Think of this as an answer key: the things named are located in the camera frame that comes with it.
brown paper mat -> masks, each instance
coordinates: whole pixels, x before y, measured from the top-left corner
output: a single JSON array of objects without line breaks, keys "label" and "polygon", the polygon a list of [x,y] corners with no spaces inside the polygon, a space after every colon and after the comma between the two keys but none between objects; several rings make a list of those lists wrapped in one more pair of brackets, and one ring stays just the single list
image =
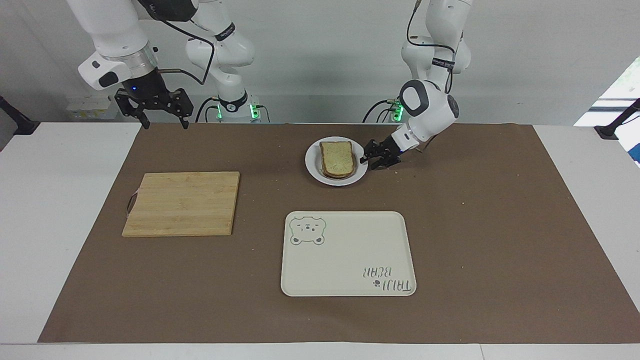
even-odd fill
[{"label": "brown paper mat", "polygon": [[[640,315],[531,126],[454,125],[347,188],[313,180],[307,147],[387,126],[153,124],[140,131],[41,342],[640,343]],[[228,238],[125,239],[147,172],[241,173]],[[294,210],[398,211],[417,291],[290,298]]]}]

table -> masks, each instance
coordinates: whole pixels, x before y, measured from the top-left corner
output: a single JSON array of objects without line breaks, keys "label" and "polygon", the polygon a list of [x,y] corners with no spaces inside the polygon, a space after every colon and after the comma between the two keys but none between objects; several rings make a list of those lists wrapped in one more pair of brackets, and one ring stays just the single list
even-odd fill
[{"label": "table", "polygon": [[[33,344],[92,228],[137,124],[43,124],[0,152],[0,343]],[[590,128],[536,126],[598,241],[640,304],[640,171]],[[42,243],[42,236],[51,239]],[[635,358],[640,345],[2,345],[0,357]]]}]

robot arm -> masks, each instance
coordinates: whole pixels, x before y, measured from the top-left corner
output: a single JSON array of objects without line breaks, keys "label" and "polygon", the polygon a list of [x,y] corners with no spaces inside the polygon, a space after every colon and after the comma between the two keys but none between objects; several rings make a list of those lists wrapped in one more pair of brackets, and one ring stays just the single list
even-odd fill
[{"label": "robot arm", "polygon": [[372,169],[395,165],[402,153],[428,141],[458,119],[458,103],[445,87],[451,73],[462,72],[470,62],[462,33],[472,1],[431,0],[426,19],[431,38],[418,37],[418,43],[408,39],[403,47],[403,59],[414,79],[404,84],[399,99],[411,117],[381,143],[371,140],[361,163],[379,158],[371,164]]},{"label": "robot arm", "polygon": [[[220,100],[222,119],[250,122],[254,118],[253,105],[256,101],[249,94],[234,67],[251,65],[255,56],[253,44],[236,30],[222,0],[200,0],[193,22],[208,31],[215,45],[213,63],[209,69]],[[186,46],[192,63],[207,70],[211,47],[203,41],[190,40]]]},{"label": "robot arm", "polygon": [[[123,115],[149,121],[144,110],[164,110],[176,115],[184,129],[193,104],[184,89],[167,90],[158,72],[157,60],[148,38],[140,28],[130,0],[67,0],[84,30],[91,35],[96,52],[78,71],[94,89],[103,90],[117,83],[124,88],[115,95]],[[140,0],[156,20],[187,21],[196,13],[194,0]]]}]

white wall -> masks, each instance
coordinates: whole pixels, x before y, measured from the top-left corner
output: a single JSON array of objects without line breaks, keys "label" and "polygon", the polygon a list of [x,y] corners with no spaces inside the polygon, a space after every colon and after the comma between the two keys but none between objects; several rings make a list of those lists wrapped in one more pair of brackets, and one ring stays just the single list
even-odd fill
[{"label": "white wall", "polygon": [[[0,4],[0,94],[32,118],[61,120],[64,96],[92,93],[75,72],[93,52],[90,38],[64,0]],[[241,69],[246,85],[280,121],[360,121],[374,101],[395,96],[409,76],[400,47],[413,4],[227,1],[257,48],[254,64]],[[414,34],[426,32],[425,9]],[[640,55],[638,13],[637,0],[477,0],[465,30],[472,65],[454,82],[461,121],[573,124]],[[162,67],[200,73],[183,35],[150,20],[143,27]],[[181,75],[166,78],[195,99],[215,93]]]}]

black clamp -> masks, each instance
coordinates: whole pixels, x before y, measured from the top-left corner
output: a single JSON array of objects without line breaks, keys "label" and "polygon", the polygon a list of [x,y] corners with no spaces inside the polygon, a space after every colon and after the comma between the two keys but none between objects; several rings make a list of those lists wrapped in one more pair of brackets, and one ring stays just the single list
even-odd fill
[{"label": "black clamp", "polygon": [[[116,103],[124,116],[133,116],[140,121],[145,129],[149,128],[150,122],[145,115],[145,110],[164,110],[178,117],[183,129],[189,127],[189,122],[184,120],[185,117],[191,116],[193,113],[193,104],[184,89],[180,88],[174,92],[161,94],[151,99],[135,99],[129,93],[121,88],[115,95]],[[131,100],[138,106],[133,107]]]},{"label": "black clamp", "polygon": [[401,161],[400,155],[402,153],[391,136],[388,136],[381,143],[371,140],[364,147],[364,156],[360,158],[360,163],[364,164],[373,158],[380,158],[371,164],[371,170],[376,170],[379,167],[389,168]]}]

